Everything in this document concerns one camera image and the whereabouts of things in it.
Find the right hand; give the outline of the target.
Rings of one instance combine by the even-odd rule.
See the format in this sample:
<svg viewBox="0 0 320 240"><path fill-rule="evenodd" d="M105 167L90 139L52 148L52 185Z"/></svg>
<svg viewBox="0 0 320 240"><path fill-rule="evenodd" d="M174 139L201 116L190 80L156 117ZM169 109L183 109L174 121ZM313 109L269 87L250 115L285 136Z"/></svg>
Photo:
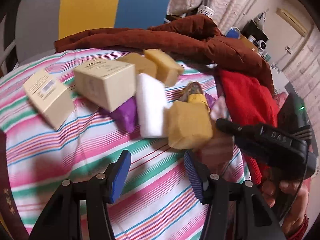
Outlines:
<svg viewBox="0 0 320 240"><path fill-rule="evenodd" d="M309 201L308 185L303 182L299 188L298 181L281 181L278 186L270 180L265 180L262 184L261 192L269 207L273 207L279 200L284 204L284 211L291 205L291 201L296 196L291 209L284 217L281 229L286 236L296 233L304 223L306 208Z"/></svg>

